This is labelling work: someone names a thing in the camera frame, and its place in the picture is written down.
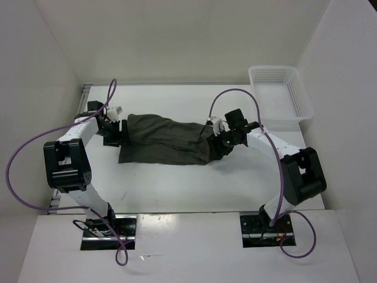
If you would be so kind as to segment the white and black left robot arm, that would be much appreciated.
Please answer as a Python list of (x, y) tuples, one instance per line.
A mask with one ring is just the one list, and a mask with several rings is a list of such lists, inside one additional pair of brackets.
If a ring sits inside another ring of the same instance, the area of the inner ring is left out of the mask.
[(104, 104), (87, 103), (87, 111), (75, 116), (74, 125), (56, 141), (44, 144), (47, 182), (53, 189), (75, 200), (83, 207), (89, 231), (95, 236), (109, 236), (116, 232), (118, 222), (114, 210), (95, 190), (91, 183), (92, 170), (85, 151), (96, 134), (103, 137), (104, 145), (118, 147), (127, 136), (120, 121), (120, 106), (98, 110)]

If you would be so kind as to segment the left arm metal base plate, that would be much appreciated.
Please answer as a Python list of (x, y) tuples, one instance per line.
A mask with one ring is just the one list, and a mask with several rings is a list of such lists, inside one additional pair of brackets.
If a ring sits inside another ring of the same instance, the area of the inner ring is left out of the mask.
[[(103, 224), (102, 221), (97, 223), (75, 220), (75, 225), (82, 230), (81, 251), (116, 251), (120, 243), (114, 234)], [(129, 250), (135, 249), (135, 235), (137, 228), (137, 215), (115, 216), (114, 230), (120, 237), (125, 247)]]

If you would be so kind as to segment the dark olive green shorts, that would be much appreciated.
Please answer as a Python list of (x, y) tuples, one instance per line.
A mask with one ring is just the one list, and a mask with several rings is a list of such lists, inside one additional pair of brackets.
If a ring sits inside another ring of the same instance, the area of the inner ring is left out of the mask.
[(207, 165), (231, 152), (222, 152), (213, 128), (205, 124), (181, 123), (156, 114), (129, 114), (125, 125), (119, 164)]

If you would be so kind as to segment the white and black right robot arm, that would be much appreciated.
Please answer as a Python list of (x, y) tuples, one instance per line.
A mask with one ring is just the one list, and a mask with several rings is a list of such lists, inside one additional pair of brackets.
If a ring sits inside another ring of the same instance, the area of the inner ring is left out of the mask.
[(277, 161), (280, 183), (283, 187), (272, 200), (259, 209), (259, 227), (265, 232), (279, 225), (279, 218), (297, 205), (327, 189), (327, 183), (315, 149), (293, 146), (270, 134), (258, 122), (249, 123), (241, 109), (225, 115), (228, 130), (221, 118), (211, 116), (206, 124), (213, 129), (209, 143), (221, 157), (228, 155), (235, 146), (250, 147)]

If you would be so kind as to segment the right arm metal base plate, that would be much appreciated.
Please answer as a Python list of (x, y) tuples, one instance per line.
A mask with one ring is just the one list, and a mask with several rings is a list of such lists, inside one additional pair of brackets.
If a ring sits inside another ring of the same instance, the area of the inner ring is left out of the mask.
[(243, 248), (296, 246), (290, 216), (279, 219), (274, 227), (263, 226), (256, 212), (241, 213), (239, 218)]

